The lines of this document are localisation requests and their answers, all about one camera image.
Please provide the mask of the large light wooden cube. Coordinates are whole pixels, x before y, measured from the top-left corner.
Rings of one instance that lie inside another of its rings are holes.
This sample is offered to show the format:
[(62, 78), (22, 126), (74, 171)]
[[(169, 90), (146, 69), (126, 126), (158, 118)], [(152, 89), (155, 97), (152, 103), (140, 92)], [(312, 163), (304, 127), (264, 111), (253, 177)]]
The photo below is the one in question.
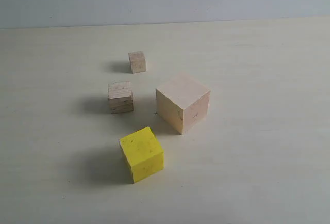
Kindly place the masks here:
[(210, 94), (192, 77), (177, 75), (156, 88), (157, 112), (182, 135), (207, 115)]

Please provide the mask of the yellow cube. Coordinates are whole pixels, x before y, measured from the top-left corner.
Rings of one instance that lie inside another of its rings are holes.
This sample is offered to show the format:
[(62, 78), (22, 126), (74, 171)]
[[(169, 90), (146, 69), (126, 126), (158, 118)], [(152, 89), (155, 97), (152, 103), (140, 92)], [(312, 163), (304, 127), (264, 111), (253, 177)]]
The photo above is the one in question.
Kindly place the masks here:
[(134, 183), (164, 168), (164, 151), (150, 127), (119, 140), (120, 148)]

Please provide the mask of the medium plywood cube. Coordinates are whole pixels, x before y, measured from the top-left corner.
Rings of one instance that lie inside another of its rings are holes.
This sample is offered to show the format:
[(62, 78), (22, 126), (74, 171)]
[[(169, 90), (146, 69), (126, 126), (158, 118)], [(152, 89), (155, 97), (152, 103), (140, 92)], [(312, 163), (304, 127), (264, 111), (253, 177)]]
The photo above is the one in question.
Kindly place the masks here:
[(133, 91), (130, 81), (108, 84), (108, 103), (112, 114), (134, 110)]

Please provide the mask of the small light wooden cube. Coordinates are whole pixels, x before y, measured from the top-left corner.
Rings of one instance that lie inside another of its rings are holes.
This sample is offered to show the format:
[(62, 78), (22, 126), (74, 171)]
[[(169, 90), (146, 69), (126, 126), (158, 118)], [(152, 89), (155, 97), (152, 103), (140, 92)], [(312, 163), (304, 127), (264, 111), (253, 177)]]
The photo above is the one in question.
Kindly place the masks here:
[(128, 56), (131, 72), (133, 74), (147, 71), (146, 59), (143, 51), (130, 52)]

